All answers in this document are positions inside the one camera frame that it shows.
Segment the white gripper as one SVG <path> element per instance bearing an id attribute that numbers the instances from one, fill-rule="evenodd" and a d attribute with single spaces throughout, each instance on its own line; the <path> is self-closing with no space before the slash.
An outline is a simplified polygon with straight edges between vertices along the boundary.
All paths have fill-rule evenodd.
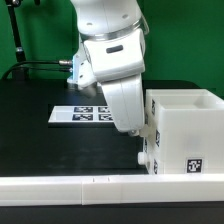
<path id="1" fill-rule="evenodd" d="M 73 72 L 67 79 L 78 90 L 94 95 L 101 85 L 115 127 L 138 136 L 144 126 L 141 74 L 144 65 L 144 35 L 140 28 L 112 40 L 85 40 L 73 56 Z"/>

